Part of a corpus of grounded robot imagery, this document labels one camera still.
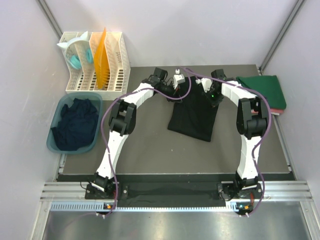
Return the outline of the black t shirt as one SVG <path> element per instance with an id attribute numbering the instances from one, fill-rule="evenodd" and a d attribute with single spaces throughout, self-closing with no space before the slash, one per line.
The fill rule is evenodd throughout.
<path id="1" fill-rule="evenodd" d="M 183 96 L 188 89 L 188 96 L 180 102 L 175 102 L 171 119 L 167 129 L 198 140 L 210 142 L 213 134 L 213 127 L 219 107 L 213 107 L 200 85 L 196 84 L 196 77 L 185 78 L 185 83 L 180 85 L 179 94 Z"/>

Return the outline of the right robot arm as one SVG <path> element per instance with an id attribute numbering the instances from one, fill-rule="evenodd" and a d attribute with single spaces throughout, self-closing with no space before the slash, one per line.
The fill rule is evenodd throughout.
<path id="1" fill-rule="evenodd" d="M 226 79 L 222 69 L 196 82 L 213 105 L 227 98 L 237 107 L 236 129 L 241 137 L 240 162 L 233 183 L 223 185 L 221 196 L 231 200 L 235 196 L 245 198 L 251 192 L 263 191 L 264 186 L 258 183 L 258 158 L 263 138 L 271 128 L 268 102 L 260 93 L 242 86 L 237 80 Z"/>

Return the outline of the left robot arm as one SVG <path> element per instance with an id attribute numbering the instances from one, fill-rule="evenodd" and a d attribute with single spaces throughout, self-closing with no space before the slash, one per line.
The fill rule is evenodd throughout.
<path id="1" fill-rule="evenodd" d="M 131 93 L 118 97 L 107 109 L 109 113 L 108 139 L 102 133 L 106 143 L 103 159 L 94 174 L 87 191 L 98 194 L 102 198 L 112 198 L 117 193 L 115 169 L 122 147 L 136 126 L 137 109 L 155 94 L 166 96 L 168 100 L 177 101 L 179 85 L 185 82 L 185 77 L 179 69 L 171 78 L 165 81 L 168 72 L 155 68 L 153 74 L 144 79 Z"/>

